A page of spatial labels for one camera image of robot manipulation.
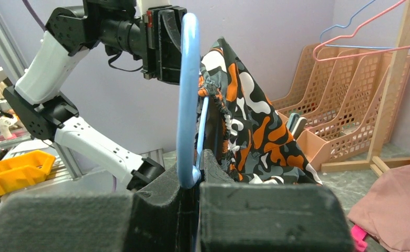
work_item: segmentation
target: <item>orange object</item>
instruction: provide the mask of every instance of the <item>orange object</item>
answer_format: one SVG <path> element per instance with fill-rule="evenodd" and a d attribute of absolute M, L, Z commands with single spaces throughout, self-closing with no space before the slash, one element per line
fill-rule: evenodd
<path fill-rule="evenodd" d="M 0 161 L 0 196 L 43 182 L 56 158 L 36 150 Z"/>

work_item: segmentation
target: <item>pink fabric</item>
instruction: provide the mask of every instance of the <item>pink fabric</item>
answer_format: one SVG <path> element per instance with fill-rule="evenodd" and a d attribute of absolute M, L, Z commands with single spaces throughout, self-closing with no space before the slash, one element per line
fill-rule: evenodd
<path fill-rule="evenodd" d="M 354 225 L 351 229 L 351 234 L 355 241 L 355 250 L 357 252 L 365 252 L 367 249 L 367 242 L 365 242 L 364 239 L 367 236 L 367 232 L 359 226 Z"/>
<path fill-rule="evenodd" d="M 385 172 L 347 217 L 391 252 L 410 252 L 410 165 Z"/>

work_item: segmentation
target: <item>light blue hanger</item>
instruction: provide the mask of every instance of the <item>light blue hanger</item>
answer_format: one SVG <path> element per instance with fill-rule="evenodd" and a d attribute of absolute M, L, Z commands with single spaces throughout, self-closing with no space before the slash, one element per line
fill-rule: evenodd
<path fill-rule="evenodd" d="M 202 150 L 203 150 L 203 139 L 205 138 L 205 122 L 207 120 L 208 102 L 209 102 L 209 97 L 205 96 L 203 100 L 203 105 L 202 105 L 202 112 L 200 114 L 199 134 L 198 134 L 198 139 L 197 139 L 196 167 L 199 169 L 200 169 L 200 155 L 202 154 Z"/>
<path fill-rule="evenodd" d="M 179 114 L 177 120 L 177 177 L 182 188 L 192 188 L 201 177 L 200 170 L 194 164 L 194 139 L 196 136 L 196 119 L 198 104 L 198 81 L 200 70 L 200 35 L 199 22 L 192 13 L 187 13 L 182 19 L 181 34 L 181 69 Z M 200 121 L 204 121 L 206 109 L 202 111 Z M 200 152 L 203 145 L 203 131 L 199 130 Z"/>

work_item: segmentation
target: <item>pink plastic hanger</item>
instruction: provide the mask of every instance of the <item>pink plastic hanger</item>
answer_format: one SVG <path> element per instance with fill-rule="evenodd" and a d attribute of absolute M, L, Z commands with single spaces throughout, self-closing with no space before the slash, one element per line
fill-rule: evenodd
<path fill-rule="evenodd" d="M 317 59 L 316 57 L 316 52 L 323 47 L 326 44 L 330 44 L 332 42 L 334 42 L 335 40 L 338 40 L 340 38 L 353 38 L 358 31 L 365 25 L 369 24 L 370 22 L 376 20 L 377 18 L 383 16 L 384 14 L 392 11 L 393 9 L 395 9 L 396 7 L 398 7 L 400 4 L 404 3 L 406 0 L 400 0 L 398 1 L 396 4 L 394 4 L 393 6 L 389 7 L 388 9 L 382 11 L 381 13 L 377 14 L 376 16 L 370 18 L 369 20 L 367 20 L 366 22 L 360 24 L 354 31 L 353 34 L 351 35 L 341 35 L 341 36 L 337 36 L 335 38 L 332 38 L 318 46 L 315 47 L 315 49 L 313 50 L 313 59 L 317 62 L 324 62 L 324 61 L 329 61 L 329 60 L 336 60 L 336 59 L 348 59 L 348 58 L 353 58 L 353 57 L 358 57 L 358 56 L 366 56 L 366 55 L 372 55 L 372 54 L 381 54 L 387 51 L 398 51 L 398 50 L 404 50 L 404 49 L 410 49 L 410 46 L 402 46 L 402 47 L 396 47 L 396 48 L 392 48 L 392 49 L 386 49 L 386 50 L 378 50 L 378 51 L 372 51 L 372 52 L 364 52 L 362 54 L 353 54 L 353 55 L 347 55 L 347 56 L 340 56 L 340 57 L 333 57 L 333 58 L 327 58 L 327 59 Z"/>

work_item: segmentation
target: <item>white robot arm segment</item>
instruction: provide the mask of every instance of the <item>white robot arm segment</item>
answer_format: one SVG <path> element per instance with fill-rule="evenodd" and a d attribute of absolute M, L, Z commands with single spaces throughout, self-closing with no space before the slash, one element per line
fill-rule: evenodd
<path fill-rule="evenodd" d="M 15 90 L 28 103 L 44 103 L 59 94 L 59 90 L 76 65 L 89 53 L 84 48 L 74 56 L 50 34 L 44 32 L 38 54 L 25 74 L 18 80 Z"/>
<path fill-rule="evenodd" d="M 141 14 L 144 14 L 149 8 L 166 5 L 170 5 L 169 0 L 137 0 L 137 6 Z"/>
<path fill-rule="evenodd" d="M 90 158 L 125 184 L 129 184 L 134 171 L 143 164 L 140 155 L 105 137 L 81 117 L 72 117 L 63 128 L 57 129 L 55 142 Z"/>

